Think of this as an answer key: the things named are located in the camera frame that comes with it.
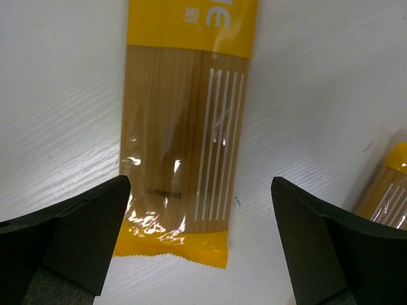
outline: white surface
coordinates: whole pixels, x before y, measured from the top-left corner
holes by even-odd
[[[228,269],[113,259],[95,303],[294,304],[272,177],[354,206],[407,131],[405,17],[405,0],[261,0]],[[117,174],[126,19],[124,0],[0,0],[0,221]]]

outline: transparent plastic wrapper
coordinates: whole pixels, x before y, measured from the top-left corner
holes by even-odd
[[[225,268],[258,0],[129,1],[116,255]]]
[[[355,213],[407,230],[407,143],[393,149]]]

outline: chinese character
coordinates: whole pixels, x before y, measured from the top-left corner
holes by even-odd
[[[192,24],[198,23],[199,8],[185,8],[184,21]]]

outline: plastic packaging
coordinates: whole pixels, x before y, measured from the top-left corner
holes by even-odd
[[[389,154],[355,213],[407,230],[407,143],[397,145]]]
[[[130,0],[116,255],[225,268],[258,0]]]

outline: tabletop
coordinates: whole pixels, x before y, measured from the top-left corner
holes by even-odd
[[[405,0],[260,0],[227,270],[114,258],[95,304],[295,304],[281,175],[351,210],[407,139]],[[118,174],[127,1],[0,1],[0,221]]]

